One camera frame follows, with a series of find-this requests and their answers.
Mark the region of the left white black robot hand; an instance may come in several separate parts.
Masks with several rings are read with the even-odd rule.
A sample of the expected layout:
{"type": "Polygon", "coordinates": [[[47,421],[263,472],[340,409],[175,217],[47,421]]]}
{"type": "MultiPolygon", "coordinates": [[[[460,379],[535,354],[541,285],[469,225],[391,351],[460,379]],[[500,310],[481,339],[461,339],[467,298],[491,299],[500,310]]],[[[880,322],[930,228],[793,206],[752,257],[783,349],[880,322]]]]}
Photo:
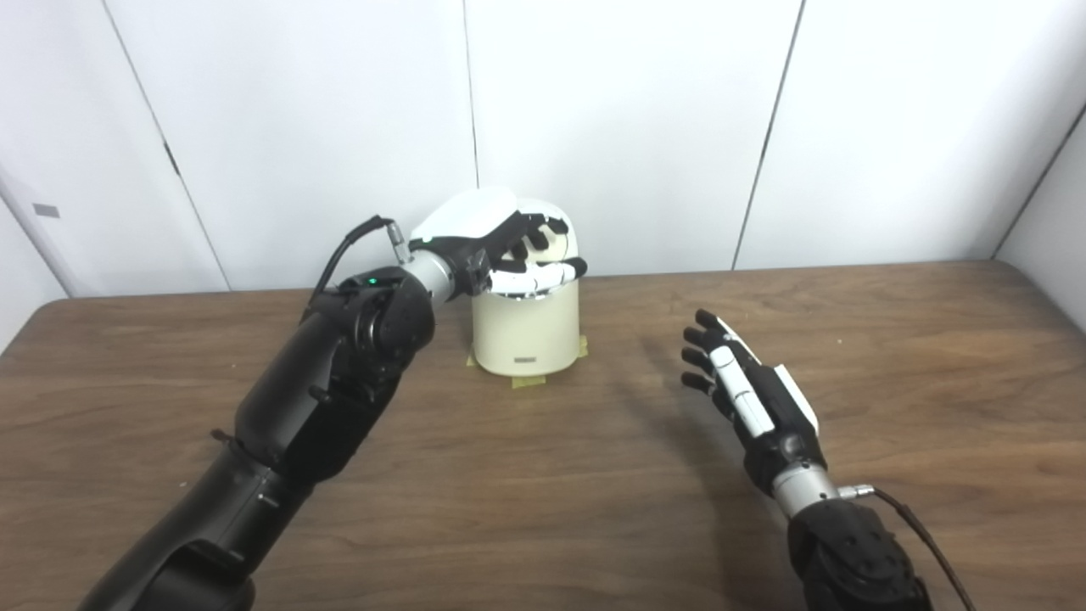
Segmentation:
{"type": "Polygon", "coordinates": [[[411,232],[405,271],[432,302],[496,294],[544,300],[588,272],[573,224],[557,206],[479,188],[450,198],[411,232]]]}

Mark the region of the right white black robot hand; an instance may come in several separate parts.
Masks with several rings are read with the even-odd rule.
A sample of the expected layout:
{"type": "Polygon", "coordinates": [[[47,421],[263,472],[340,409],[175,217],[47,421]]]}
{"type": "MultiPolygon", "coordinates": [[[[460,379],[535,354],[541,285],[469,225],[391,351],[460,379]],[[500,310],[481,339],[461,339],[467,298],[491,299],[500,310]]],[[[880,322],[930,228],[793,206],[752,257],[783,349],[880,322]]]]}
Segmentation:
{"type": "Polygon", "coordinates": [[[736,432],[743,467],[758,491],[770,496],[773,483],[791,468],[829,462],[819,441],[815,410],[784,365],[761,362],[736,330],[716,314],[699,309],[686,328],[683,386],[699,391],[736,432]]]}

